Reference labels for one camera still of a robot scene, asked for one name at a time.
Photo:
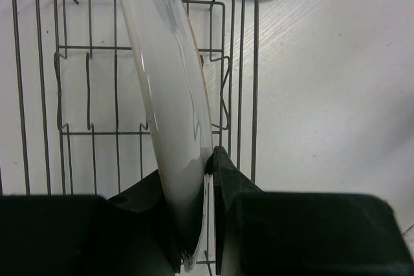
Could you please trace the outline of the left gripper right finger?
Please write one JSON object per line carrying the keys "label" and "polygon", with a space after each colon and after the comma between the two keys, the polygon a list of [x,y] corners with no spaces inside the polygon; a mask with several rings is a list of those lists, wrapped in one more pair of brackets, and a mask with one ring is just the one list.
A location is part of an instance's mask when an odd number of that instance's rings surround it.
{"label": "left gripper right finger", "polygon": [[358,193],[270,192],[217,146],[213,178],[218,275],[406,275],[392,208]]}

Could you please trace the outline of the red and teal plate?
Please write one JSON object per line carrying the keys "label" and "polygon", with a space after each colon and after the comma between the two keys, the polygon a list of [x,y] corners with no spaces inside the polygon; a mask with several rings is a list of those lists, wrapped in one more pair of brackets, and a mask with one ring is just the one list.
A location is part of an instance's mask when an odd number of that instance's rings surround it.
{"label": "red and teal plate", "polygon": [[184,269],[198,259],[212,122],[201,58],[182,0],[120,0],[162,189]]}

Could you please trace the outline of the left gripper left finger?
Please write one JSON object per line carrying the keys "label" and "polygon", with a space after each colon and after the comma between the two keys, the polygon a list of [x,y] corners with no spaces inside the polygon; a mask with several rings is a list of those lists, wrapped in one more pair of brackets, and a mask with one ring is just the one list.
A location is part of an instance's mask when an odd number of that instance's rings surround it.
{"label": "left gripper left finger", "polygon": [[2,275],[174,275],[157,172],[120,194],[1,197]]}

